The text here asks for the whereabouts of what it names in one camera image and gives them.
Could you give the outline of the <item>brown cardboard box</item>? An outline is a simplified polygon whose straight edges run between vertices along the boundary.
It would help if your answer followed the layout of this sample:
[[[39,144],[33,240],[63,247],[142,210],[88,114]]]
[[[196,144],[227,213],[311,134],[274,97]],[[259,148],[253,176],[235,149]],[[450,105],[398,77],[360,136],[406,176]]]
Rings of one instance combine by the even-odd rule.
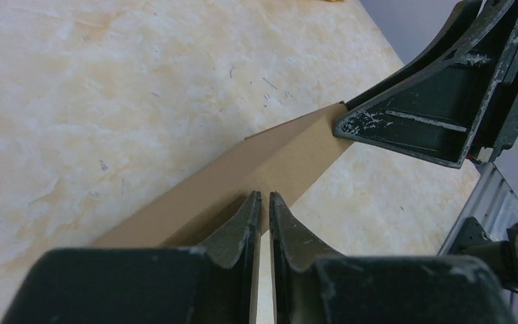
[[[203,241],[253,191],[295,203],[350,147],[335,138],[339,102],[247,137],[93,242],[95,248],[189,246]]]

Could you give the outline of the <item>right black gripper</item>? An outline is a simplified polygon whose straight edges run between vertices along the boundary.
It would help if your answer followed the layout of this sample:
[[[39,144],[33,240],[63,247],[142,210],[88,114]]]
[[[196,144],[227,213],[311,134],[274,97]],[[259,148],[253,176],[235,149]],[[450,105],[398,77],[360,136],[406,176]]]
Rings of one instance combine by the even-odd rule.
[[[411,62],[346,102],[333,134],[445,167],[518,138],[518,0],[459,1]]]

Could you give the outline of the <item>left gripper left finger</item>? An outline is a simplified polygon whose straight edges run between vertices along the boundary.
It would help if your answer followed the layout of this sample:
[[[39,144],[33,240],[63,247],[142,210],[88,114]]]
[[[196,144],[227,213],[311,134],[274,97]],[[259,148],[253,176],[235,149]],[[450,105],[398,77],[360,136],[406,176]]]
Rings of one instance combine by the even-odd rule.
[[[262,196],[195,246],[58,248],[29,270],[4,323],[254,323]]]

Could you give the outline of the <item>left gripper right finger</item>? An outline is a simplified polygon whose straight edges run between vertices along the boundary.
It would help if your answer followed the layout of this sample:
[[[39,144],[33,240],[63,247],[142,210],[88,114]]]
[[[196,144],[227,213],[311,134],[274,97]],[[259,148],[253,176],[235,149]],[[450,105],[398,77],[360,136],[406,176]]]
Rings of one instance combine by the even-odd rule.
[[[514,323],[471,256],[346,256],[269,198],[276,323]]]

